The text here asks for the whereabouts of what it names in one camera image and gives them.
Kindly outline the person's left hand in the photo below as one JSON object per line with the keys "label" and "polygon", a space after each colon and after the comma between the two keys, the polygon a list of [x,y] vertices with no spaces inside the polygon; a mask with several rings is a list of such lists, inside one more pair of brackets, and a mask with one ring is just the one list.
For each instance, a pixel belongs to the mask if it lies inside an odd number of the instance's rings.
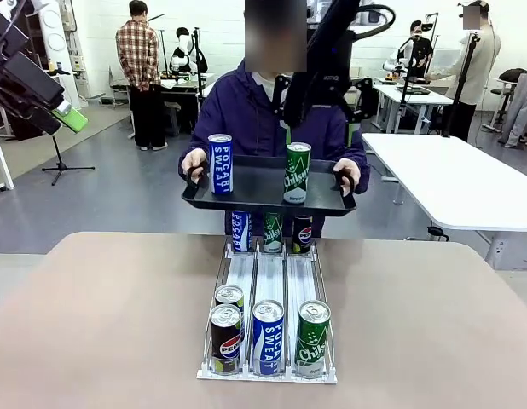
{"label": "person's left hand", "polygon": [[340,159],[333,167],[334,172],[342,175],[341,186],[343,196],[348,196],[351,189],[355,189],[361,179],[361,171],[353,160],[348,158]]}

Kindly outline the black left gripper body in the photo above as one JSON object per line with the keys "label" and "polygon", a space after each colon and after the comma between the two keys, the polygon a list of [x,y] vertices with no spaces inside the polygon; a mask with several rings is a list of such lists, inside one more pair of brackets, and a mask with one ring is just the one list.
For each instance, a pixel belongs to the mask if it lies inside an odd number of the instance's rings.
{"label": "black left gripper body", "polygon": [[7,89],[2,69],[2,64],[13,55],[24,54],[28,37],[16,25],[17,20],[24,13],[24,8],[24,4],[0,4],[0,105],[3,107],[30,105],[30,101],[16,96]]}

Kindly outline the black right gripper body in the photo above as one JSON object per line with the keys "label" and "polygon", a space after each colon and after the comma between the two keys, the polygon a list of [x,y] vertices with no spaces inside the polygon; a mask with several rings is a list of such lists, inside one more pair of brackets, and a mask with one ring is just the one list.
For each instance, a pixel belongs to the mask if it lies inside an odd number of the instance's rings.
{"label": "black right gripper body", "polygon": [[314,74],[308,91],[308,103],[312,107],[330,107],[349,89],[353,34],[345,32],[319,58],[308,54],[308,73]]}

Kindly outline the person's right hand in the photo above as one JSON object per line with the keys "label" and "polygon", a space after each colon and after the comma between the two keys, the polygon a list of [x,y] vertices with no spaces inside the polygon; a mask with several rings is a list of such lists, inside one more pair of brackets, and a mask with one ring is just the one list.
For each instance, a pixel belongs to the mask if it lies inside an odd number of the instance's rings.
{"label": "person's right hand", "polygon": [[205,163],[206,151],[201,148],[195,148],[187,153],[180,163],[180,175],[186,178],[189,175],[189,170],[193,169],[189,179],[197,184],[205,172]]}

